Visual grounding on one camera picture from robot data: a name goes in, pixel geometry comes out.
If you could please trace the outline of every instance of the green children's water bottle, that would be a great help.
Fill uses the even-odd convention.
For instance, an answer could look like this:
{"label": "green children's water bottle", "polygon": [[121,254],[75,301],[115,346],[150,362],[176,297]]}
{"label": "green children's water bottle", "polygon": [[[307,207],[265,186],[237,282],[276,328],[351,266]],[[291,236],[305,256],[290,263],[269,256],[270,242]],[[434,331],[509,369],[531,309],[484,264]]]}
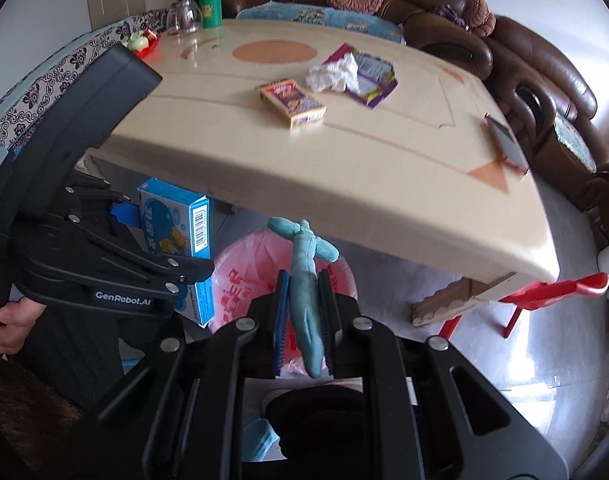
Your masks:
{"label": "green children's water bottle", "polygon": [[222,24],[222,0],[200,0],[200,12],[204,28]]}

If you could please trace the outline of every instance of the beige table top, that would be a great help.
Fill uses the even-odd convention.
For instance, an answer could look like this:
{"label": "beige table top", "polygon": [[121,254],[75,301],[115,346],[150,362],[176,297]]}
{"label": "beige table top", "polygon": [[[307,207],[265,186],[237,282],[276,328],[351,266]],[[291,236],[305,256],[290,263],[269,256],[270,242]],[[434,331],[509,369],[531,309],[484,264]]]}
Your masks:
{"label": "beige table top", "polygon": [[[317,94],[324,122],[289,131],[254,88],[303,83],[345,42],[393,62],[398,88],[375,109]],[[515,273],[502,294],[557,279],[534,180],[495,160],[483,117],[506,121],[473,75],[356,32],[258,20],[163,35],[146,62],[163,81],[95,156],[481,282]]]}

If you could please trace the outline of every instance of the white tissue paper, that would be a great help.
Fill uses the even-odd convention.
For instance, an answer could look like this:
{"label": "white tissue paper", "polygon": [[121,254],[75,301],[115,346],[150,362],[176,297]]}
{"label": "white tissue paper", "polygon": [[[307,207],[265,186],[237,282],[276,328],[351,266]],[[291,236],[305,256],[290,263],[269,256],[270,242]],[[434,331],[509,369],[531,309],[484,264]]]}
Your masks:
{"label": "white tissue paper", "polygon": [[306,84],[314,92],[331,88],[335,92],[358,92],[357,63],[353,54],[347,52],[338,61],[313,66],[305,78]]}

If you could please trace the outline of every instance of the phone screen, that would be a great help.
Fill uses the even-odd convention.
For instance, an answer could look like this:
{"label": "phone screen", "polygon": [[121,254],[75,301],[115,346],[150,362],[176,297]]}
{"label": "phone screen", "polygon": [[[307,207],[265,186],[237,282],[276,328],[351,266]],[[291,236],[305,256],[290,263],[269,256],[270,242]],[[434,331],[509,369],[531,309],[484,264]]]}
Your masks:
{"label": "phone screen", "polygon": [[502,157],[502,161],[521,173],[528,173],[529,163],[511,130],[488,114],[485,115],[485,118],[491,127],[495,148]]}

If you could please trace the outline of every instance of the screw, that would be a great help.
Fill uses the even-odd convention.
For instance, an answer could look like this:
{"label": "screw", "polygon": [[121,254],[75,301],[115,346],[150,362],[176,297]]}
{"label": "screw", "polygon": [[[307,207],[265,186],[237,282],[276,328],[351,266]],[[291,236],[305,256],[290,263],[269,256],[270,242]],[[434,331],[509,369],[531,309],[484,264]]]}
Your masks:
{"label": "screw", "polygon": [[449,348],[449,341],[444,339],[444,337],[440,337],[439,335],[434,335],[428,339],[428,345],[438,352],[444,352],[447,348]]}
{"label": "screw", "polygon": [[256,327],[256,322],[251,317],[241,317],[235,322],[235,328],[242,330],[242,332],[248,332]]}
{"label": "screw", "polygon": [[160,343],[160,350],[166,353],[177,352],[179,348],[180,341],[175,337],[168,337]]}
{"label": "screw", "polygon": [[356,317],[353,318],[353,326],[358,330],[371,330],[373,328],[373,321],[367,317]]}

